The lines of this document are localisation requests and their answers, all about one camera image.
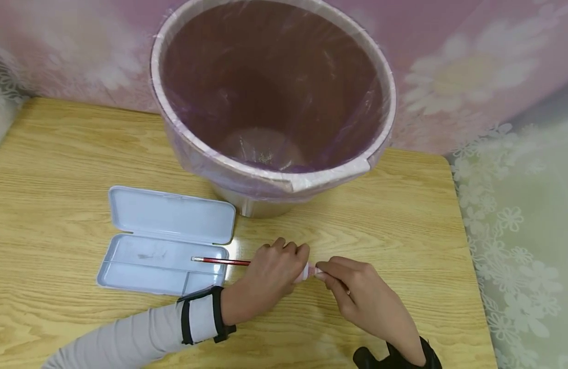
wrist strap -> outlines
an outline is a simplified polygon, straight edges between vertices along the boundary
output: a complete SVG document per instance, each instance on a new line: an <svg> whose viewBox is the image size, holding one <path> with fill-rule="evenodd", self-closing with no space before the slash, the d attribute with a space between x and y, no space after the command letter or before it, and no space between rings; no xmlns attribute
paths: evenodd
<svg viewBox="0 0 568 369"><path fill-rule="evenodd" d="M214 337L214 343L225 341L229 334L237 331L236 325L224 325L224 322L222 321L221 296L223 289L224 288L218 286L212 288L214 325L216 326L216 331L218 333L216 337Z"/></svg>
<svg viewBox="0 0 568 369"><path fill-rule="evenodd" d="M237 331L236 326L225 326L222 321L223 289L213 286L177 300L177 303L183 302L181 331L184 345L194 345L213 337L214 342L222 342Z"/></svg>

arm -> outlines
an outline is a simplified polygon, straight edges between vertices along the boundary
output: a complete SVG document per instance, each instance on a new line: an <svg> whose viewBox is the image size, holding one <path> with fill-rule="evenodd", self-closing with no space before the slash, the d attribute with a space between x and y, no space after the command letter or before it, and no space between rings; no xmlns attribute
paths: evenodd
<svg viewBox="0 0 568 369"><path fill-rule="evenodd" d="M141 368L216 337L222 327L249 321L290 294L309 252L306 244L298 247L278 238L259 248L245 275L216 299L193 297L99 327L59 349L43 369Z"/></svg>
<svg viewBox="0 0 568 369"><path fill-rule="evenodd" d="M99 327L59 349L43 369L141 368L217 335L212 296L190 302L189 316L182 316L183 306L149 309ZM188 344L183 343L182 319L190 327L193 342Z"/></svg>
<svg viewBox="0 0 568 369"><path fill-rule="evenodd" d="M386 341L390 356L382 361L377 361L365 347L358 349L353 356L358 368L441 368L399 296L372 265L334 256L316 266L323 271L316 277L333 292L343 317Z"/></svg>

open pencil case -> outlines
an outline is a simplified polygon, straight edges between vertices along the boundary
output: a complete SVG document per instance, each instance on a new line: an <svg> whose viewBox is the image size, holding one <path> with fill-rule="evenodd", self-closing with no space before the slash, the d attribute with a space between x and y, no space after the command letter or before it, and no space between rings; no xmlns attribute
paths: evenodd
<svg viewBox="0 0 568 369"><path fill-rule="evenodd" d="M228 259L236 210L228 202L124 186L109 190L113 225L97 274L105 288L183 296L224 283L226 265L192 256Z"/></svg>

wrist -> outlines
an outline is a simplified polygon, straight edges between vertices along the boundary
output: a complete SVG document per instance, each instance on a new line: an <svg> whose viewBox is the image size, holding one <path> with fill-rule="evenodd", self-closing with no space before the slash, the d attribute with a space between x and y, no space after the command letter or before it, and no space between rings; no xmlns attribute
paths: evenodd
<svg viewBox="0 0 568 369"><path fill-rule="evenodd" d="M415 366L425 366L427 363L419 336L416 341L413 340L407 344L396 345L395 348L405 360Z"/></svg>
<svg viewBox="0 0 568 369"><path fill-rule="evenodd" d="M222 322L225 325L237 325L244 323L250 319L246 316L247 311L245 311L244 296L242 296L237 288L237 283L226 287L221 292L220 308L222 314Z"/></svg>

gray sleeve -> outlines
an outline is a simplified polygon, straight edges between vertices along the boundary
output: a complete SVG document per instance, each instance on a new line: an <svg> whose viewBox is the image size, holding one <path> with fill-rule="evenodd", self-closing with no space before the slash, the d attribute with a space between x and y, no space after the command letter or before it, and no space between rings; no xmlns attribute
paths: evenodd
<svg viewBox="0 0 568 369"><path fill-rule="evenodd" d="M160 360L188 347L182 309L183 302L173 303L99 327L59 349L43 369L133 369Z"/></svg>

